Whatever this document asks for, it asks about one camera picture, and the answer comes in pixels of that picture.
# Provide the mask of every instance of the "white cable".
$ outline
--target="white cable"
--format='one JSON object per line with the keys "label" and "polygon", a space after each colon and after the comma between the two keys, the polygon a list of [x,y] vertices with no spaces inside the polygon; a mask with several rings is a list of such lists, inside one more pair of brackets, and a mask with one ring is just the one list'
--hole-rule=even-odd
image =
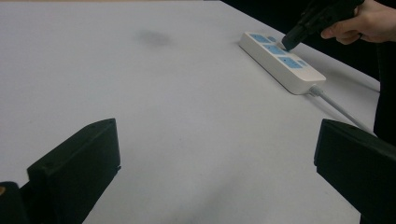
{"label": "white cable", "polygon": [[336,110],[338,110],[341,114],[343,114],[345,117],[347,117],[350,121],[352,121],[354,124],[356,124],[360,129],[366,131],[367,133],[370,133],[375,136],[375,134],[368,128],[366,127],[363,123],[361,123],[358,119],[353,117],[351,114],[349,114],[343,107],[338,105],[335,101],[333,101],[329,96],[327,96],[324,91],[318,87],[317,85],[313,85],[309,91],[311,94],[314,96],[320,96],[324,101],[326,101],[329,105],[334,107]]}

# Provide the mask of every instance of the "white table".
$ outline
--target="white table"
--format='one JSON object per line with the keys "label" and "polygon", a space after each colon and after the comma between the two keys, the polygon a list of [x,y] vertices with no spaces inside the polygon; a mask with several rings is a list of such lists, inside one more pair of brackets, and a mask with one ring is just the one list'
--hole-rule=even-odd
{"label": "white table", "polygon": [[[122,169],[84,223],[357,224],[313,164],[324,101],[237,45],[282,34],[222,2],[0,3],[0,181],[115,118]],[[307,46],[324,90],[372,127],[378,83]]]}

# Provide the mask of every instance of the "finger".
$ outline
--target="finger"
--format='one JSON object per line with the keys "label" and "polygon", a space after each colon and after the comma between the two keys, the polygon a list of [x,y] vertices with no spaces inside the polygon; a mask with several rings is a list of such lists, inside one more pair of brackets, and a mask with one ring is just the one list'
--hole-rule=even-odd
{"label": "finger", "polygon": [[336,40],[338,42],[340,42],[341,44],[343,44],[343,45],[350,45],[353,42],[359,40],[360,38],[361,38],[360,35],[353,35],[353,36],[348,37],[348,38],[336,38]]}
{"label": "finger", "polygon": [[345,33],[351,31],[355,31],[358,33],[363,25],[364,22],[360,17],[354,17],[349,20],[336,22],[334,25],[332,25],[329,28],[332,30],[334,36],[342,36]]}

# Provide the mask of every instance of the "power strip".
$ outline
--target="power strip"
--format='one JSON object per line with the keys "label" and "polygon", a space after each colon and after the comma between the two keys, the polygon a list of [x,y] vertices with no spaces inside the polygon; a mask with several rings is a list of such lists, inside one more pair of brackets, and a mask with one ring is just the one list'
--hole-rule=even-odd
{"label": "power strip", "polygon": [[312,86],[320,87],[326,81],[325,76],[300,57],[283,50],[272,36],[246,32],[239,46],[293,94],[310,93]]}

